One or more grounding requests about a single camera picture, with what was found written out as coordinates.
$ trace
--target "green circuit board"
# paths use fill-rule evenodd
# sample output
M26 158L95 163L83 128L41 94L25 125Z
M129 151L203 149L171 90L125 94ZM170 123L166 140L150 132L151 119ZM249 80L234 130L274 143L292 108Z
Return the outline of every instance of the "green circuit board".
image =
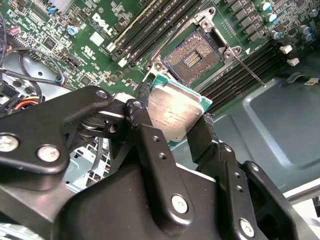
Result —
M19 27L21 30L14 40L22 46L40 49L52 56L63 69L69 84L73 87L97 85L111 94L124 92L135 96L139 84L148 72L146 64L152 53L170 37L170 34L164 34L152 44L152 47L140 59L139 64L130 71L121 67L118 64L119 60L112 59L113 53L108 50L108 46L117 39L123 29L126 29L123 26L132 23L146 8L148 2L152 1L144 1L145 4L139 0L71 0L69 2L72 4L64 14L50 13L52 5L42 0L0 0L0 7L5 14L7 28ZM310 26L315 36L320 28L319 16L310 17L310 12L318 9L319 0L270 0L271 12L277 15L275 22L265 21L270 12L259 10L260 0L242 1L242 5L245 3L246 6L250 6L258 21L259 37L254 40L245 33L244 28L239 24L240 20L236 18L236 12L232 11L231 5L234 1L232 4L223 0L203 0L202 2L199 11L209 7L216 9L213 17L216 28L229 46L241 46L242 51L239 58L242 60L271 41L270 33L276 28L281 35L289 35L297 52L303 57L312 50L310 47L312 41L306 42L302 39L299 32L300 27ZM77 33L71 36L68 29L75 22ZM123 29L117 31L120 22ZM171 34L178 27L179 25L172 26ZM169 53L198 27L198 25L191 24L162 50L161 56ZM66 53L76 59L76 67L65 61ZM208 69L192 83L191 87L194 88L205 81L220 67L221 63Z

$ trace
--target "black plastic bracket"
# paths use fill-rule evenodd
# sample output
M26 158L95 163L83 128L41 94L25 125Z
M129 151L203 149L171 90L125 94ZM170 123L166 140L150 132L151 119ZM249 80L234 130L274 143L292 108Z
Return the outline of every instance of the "black plastic bracket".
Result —
M165 136L152 126L142 102L128 100L124 112L130 131L125 144L111 152L111 173L137 159L130 158L130 152L136 150L154 221L169 235L179 235L193 222L195 211ZM183 198L185 203L180 204L187 205L186 212L178 212L174 208L174 196Z
M30 190L48 190L57 186L69 165L69 146L82 119L104 110L111 95L88 86L0 118L0 136L17 139L17 148L0 152L0 183ZM37 155L43 146L59 152L55 161Z
M187 139L198 171L215 178L219 185L220 233L226 239L264 239L259 236L246 175L238 167L232 148L219 142L211 120L201 117ZM243 229L243 223L249 223L250 227Z

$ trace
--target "ram slot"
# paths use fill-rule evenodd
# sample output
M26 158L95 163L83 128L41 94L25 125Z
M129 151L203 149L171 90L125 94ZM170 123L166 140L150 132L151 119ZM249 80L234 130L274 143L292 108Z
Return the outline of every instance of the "ram slot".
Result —
M165 12L161 12L156 18L155 22L152 22L149 26L146 26L146 32L143 32L143 35L139 37L139 40L134 43L134 45L129 46L126 50L126 54L132 54L136 50L141 47L141 45L144 45L146 43L146 40L150 36L157 36L159 34L159 29L161 29L166 22L168 22L168 19L171 21L173 20L172 16L175 16L176 12L181 9L181 3L185 2L185 0L173 0L170 2L164 9Z
M161 38L166 36L172 28L174 28L179 22L181 22L186 16L189 16L194 14L199 6L203 4L203 0L189 0L185 3L181 8L179 8L178 11L173 13L169 20L165 22L163 27L160 28L160 30L157 31L157 34L153 35L152 39L148 39L145 42L148 42L147 45L143 46L141 49L138 49L132 56L131 61L128 63L129 69L135 67L140 59L148 53L150 49L154 47L154 44L156 44Z
M168 3L171 0L165 0L165 1L158 1L153 7L152 9L149 10L149 12L146 13L145 17L143 19L141 19L136 25L138 26L137 28L135 28L132 33L130 34L126 34L126 36L128 36L127 38L124 38L119 44L118 44L118 50L116 51L116 53L112 56L112 59L115 61L116 59L119 58L120 55L122 55L125 51L125 49L132 44L132 41L135 40L135 38L137 38L137 36L142 33L146 26L148 24L150 24L151 22L154 21L155 18L157 18L157 16L159 14L161 14L163 12L163 10L168 6Z

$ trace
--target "motherboard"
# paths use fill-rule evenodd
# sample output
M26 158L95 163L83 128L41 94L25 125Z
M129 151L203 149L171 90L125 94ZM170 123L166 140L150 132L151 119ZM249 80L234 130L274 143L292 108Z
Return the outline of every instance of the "motherboard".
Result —
M318 47L320 0L0 0L9 48L50 55L74 88L138 94L161 74L215 112ZM41 54L30 53L54 70Z

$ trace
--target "blue capacitor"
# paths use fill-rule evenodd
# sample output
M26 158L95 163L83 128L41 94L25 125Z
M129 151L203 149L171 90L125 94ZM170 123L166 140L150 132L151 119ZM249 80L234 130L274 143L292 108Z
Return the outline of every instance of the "blue capacitor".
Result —
M78 32L79 32L79 28L77 28L76 26L70 26L68 28L68 34L70 36L75 36Z

